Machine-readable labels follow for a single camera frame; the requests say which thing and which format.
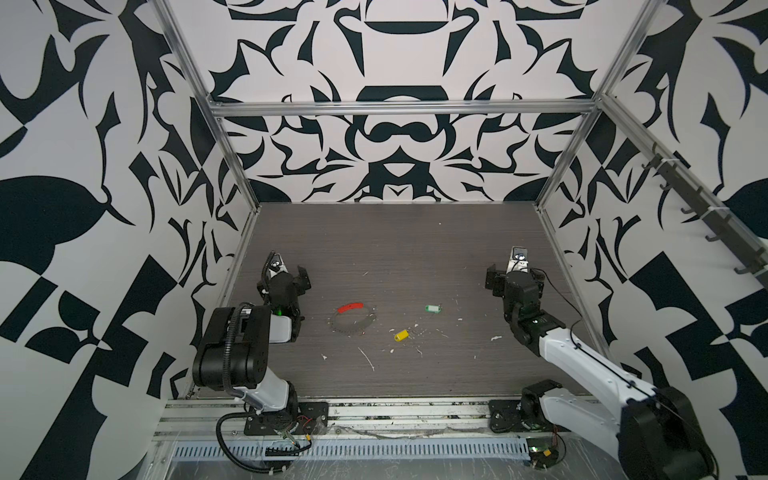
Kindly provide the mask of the metal keyring with red grip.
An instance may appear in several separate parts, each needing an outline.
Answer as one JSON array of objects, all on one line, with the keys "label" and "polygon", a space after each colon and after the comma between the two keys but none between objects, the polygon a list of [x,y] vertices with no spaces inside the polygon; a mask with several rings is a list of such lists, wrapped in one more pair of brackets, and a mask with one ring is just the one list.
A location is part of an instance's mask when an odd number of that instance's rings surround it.
[{"label": "metal keyring with red grip", "polygon": [[337,307],[328,323],[336,333],[357,334],[364,332],[376,319],[372,307],[363,302],[351,302]]}]

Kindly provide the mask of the yellow capped key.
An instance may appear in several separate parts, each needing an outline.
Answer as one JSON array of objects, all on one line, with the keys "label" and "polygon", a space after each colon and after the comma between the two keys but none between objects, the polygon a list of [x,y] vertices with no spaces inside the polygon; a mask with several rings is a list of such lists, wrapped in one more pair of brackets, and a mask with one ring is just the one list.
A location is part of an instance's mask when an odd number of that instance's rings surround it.
[{"label": "yellow capped key", "polygon": [[411,331],[408,329],[401,330],[394,335],[396,342],[403,342],[411,337]]}]

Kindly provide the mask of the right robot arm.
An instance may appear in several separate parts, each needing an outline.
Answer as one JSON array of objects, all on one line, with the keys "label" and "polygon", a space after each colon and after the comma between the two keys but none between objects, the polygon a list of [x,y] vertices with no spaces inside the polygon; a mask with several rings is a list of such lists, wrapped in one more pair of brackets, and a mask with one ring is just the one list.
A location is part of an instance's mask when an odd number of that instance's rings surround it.
[{"label": "right robot arm", "polygon": [[716,479],[720,469],[691,401],[621,369],[583,343],[541,306],[548,277],[521,257],[490,266],[485,287],[501,299],[514,338],[592,394],[578,399],[560,383],[524,390],[521,409],[537,425],[563,427],[603,450],[629,479]]}]

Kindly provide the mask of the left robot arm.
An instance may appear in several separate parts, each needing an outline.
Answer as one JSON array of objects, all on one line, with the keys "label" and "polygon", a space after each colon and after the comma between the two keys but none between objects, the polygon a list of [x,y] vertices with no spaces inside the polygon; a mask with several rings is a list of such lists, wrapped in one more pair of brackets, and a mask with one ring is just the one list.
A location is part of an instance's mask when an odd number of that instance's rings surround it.
[{"label": "left robot arm", "polygon": [[194,385],[224,392],[257,413],[293,413],[295,387],[268,366],[269,348],[298,339],[304,320],[299,297],[310,288],[305,268],[293,275],[269,267],[258,284],[261,305],[215,309],[193,360]]}]

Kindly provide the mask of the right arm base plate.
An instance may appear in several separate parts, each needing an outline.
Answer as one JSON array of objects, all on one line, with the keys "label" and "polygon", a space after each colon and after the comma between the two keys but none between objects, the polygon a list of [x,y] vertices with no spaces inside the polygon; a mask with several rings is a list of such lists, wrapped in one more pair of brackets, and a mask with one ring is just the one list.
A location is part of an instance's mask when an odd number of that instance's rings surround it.
[{"label": "right arm base plate", "polygon": [[537,400],[490,400],[489,429],[496,434],[554,432],[559,426],[548,421]]}]

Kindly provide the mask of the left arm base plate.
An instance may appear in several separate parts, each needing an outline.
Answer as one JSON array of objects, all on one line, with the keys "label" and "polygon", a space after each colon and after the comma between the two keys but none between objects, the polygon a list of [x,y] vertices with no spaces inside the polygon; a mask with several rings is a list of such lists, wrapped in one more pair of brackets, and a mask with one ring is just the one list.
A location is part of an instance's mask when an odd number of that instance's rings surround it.
[{"label": "left arm base plate", "polygon": [[280,431],[311,434],[326,426],[329,416],[328,402],[289,403],[280,411],[250,413],[246,419],[246,436],[266,436]]}]

